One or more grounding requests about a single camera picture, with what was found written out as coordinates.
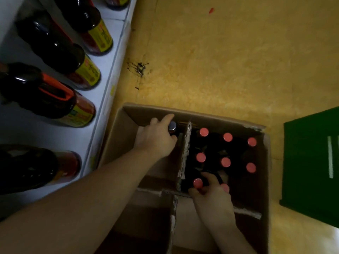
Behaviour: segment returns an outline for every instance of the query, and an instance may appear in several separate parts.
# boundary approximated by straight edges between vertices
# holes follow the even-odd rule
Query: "sauce bottle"
[[[113,39],[91,0],[54,1],[65,20],[80,34],[92,54],[104,55],[112,50]]]
[[[0,63],[0,93],[24,109],[72,127],[88,125],[96,112],[74,89],[23,63]]]
[[[106,3],[112,10],[123,10],[128,6],[130,0],[106,0]]]
[[[79,89],[98,85],[101,73],[85,51],[62,31],[37,0],[26,0],[15,25],[19,36],[29,43],[44,63],[65,74]]]
[[[0,194],[8,194],[69,182],[79,174],[81,158],[71,151],[0,145],[0,167]]]

